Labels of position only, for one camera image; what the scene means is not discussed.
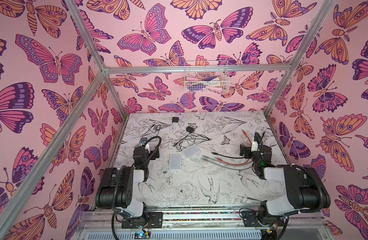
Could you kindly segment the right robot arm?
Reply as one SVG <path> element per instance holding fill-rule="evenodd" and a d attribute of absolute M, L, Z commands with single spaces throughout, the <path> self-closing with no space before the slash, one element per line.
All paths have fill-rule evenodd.
<path fill-rule="evenodd" d="M 240 145 L 240 156 L 253 163 L 253 171 L 261 180 L 285 184 L 286 192 L 280 197 L 262 201 L 257 210 L 241 209 L 239 214 L 245 227 L 274 229 L 289 216 L 316 213 L 331 205 L 331 198 L 317 171 L 312 167 L 273 165 L 272 148 Z"/>

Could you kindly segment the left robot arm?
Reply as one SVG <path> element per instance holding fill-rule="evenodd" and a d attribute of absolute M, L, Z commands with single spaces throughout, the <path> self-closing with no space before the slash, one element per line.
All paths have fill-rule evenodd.
<path fill-rule="evenodd" d="M 113 221 L 122 217 L 122 229 L 162 228 L 163 213 L 149 213 L 147 205 L 133 196 L 134 186 L 145 183 L 149 177 L 149 162 L 160 157 L 159 148 L 134 149 L 131 166 L 107 168 L 95 196 L 98 209 L 113 211 Z"/>

